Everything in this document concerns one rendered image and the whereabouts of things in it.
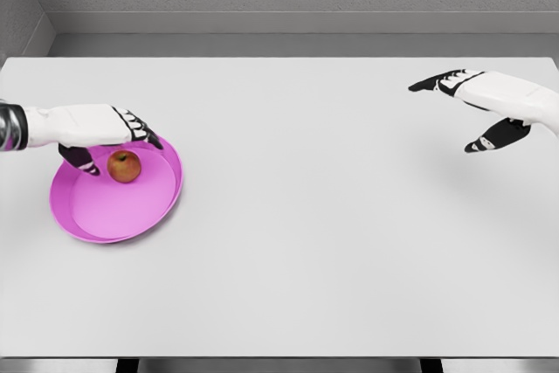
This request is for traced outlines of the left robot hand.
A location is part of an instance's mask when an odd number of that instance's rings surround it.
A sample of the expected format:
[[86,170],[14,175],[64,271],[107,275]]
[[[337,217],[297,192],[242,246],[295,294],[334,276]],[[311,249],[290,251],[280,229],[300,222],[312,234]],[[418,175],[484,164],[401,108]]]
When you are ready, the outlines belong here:
[[100,170],[89,152],[94,146],[118,146],[146,142],[163,149],[157,134],[131,111],[108,104],[56,107],[56,143],[59,154],[84,173],[98,176]]

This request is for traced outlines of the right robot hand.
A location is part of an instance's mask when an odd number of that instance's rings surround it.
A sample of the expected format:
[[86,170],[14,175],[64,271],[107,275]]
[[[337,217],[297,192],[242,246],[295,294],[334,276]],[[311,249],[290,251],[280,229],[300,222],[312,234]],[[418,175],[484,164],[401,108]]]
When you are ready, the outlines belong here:
[[541,87],[534,82],[493,71],[457,69],[420,80],[408,87],[411,92],[444,93],[471,107],[495,112],[503,117],[465,146],[467,154],[505,148],[530,133],[534,107],[531,98]]

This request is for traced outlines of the red-green apple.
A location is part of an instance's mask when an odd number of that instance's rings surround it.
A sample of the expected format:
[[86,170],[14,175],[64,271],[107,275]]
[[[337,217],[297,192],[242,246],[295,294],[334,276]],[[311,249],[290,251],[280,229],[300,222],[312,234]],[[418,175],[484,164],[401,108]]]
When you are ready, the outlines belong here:
[[107,159],[107,172],[116,182],[131,183],[141,174],[139,156],[129,150],[117,150]]

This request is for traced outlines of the pink round plate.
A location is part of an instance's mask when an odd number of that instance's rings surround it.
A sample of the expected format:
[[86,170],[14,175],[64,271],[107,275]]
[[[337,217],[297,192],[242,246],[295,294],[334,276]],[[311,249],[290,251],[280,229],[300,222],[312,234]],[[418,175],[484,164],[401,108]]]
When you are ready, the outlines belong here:
[[[75,238],[101,244],[133,238],[156,226],[171,211],[183,187],[180,155],[164,138],[160,142],[163,149],[146,142],[91,147],[99,176],[63,162],[49,196],[58,225]],[[119,183],[107,173],[107,160],[119,149],[132,151],[140,159],[141,174],[130,183]]]

